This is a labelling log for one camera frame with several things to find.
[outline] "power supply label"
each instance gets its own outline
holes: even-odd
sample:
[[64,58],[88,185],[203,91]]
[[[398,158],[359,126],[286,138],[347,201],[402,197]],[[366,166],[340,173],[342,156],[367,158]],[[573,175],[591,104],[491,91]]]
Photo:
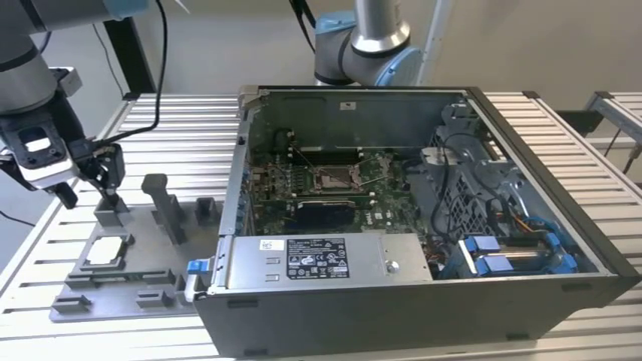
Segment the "power supply label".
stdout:
[[348,277],[344,238],[288,239],[288,278],[291,280]]

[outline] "metal rail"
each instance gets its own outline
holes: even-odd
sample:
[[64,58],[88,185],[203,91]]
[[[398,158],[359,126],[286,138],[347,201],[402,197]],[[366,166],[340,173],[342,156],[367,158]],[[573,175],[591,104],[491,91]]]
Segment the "metal rail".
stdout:
[[[642,196],[539,99],[489,93],[495,107],[531,146],[631,264],[642,272]],[[123,104],[108,126],[119,131],[152,121],[154,96]],[[120,192],[131,205],[150,205],[139,190],[143,176],[167,173],[170,190],[195,200],[226,193],[236,137],[235,96],[164,96],[162,126],[123,141],[127,177]],[[80,206],[53,202],[0,286],[0,358],[215,359],[216,348],[199,317],[56,323],[49,305],[95,226],[98,193],[76,184]],[[575,312],[538,341],[315,356],[306,360],[635,359],[642,354],[642,284],[601,309]]]
[[597,92],[586,109],[598,111],[642,144],[642,93]]

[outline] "robotic arm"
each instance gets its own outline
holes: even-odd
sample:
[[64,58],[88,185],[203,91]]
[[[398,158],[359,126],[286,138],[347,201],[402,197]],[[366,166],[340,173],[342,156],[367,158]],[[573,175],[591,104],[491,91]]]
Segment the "robotic arm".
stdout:
[[87,139],[61,86],[68,73],[49,70],[29,35],[122,20],[147,6],[147,0],[0,0],[0,169],[67,208],[78,202],[74,177],[95,186],[107,206],[118,205],[123,151]]
[[[0,0],[0,169],[28,189],[55,194],[67,208],[79,177],[99,190],[103,209],[116,210],[124,177],[116,143],[87,139],[67,101],[65,70],[52,71],[29,35],[122,20],[148,0]],[[355,11],[324,14],[316,25],[319,85],[411,85],[421,51],[409,47],[410,26],[398,0],[355,0]]]

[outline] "white wall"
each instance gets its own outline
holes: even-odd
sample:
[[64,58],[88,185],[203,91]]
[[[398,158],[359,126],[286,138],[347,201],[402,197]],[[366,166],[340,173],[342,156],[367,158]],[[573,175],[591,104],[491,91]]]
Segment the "white wall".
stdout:
[[[354,0],[308,0],[320,13],[354,8]],[[402,0],[413,42],[423,47],[434,0]],[[170,22],[167,91],[235,93],[246,84],[311,84],[314,57],[287,0],[184,0],[192,15],[164,2]],[[154,75],[162,28],[151,9],[135,18]]]
[[642,89],[642,1],[454,0],[433,84],[535,90],[581,108]]

